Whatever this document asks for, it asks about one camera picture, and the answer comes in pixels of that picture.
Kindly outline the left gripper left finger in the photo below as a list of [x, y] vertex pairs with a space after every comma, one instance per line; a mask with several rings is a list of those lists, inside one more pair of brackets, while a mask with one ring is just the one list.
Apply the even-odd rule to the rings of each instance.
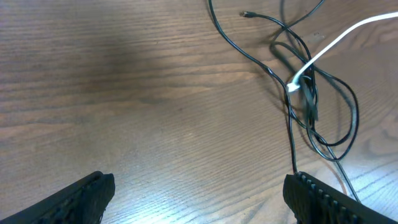
[[115, 188], [113, 174], [96, 171], [1, 223], [99, 224]]

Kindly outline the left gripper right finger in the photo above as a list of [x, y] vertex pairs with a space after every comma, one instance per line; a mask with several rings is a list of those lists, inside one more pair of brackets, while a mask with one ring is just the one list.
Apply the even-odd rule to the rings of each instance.
[[397, 224], [305, 172], [285, 176], [283, 198], [301, 224]]

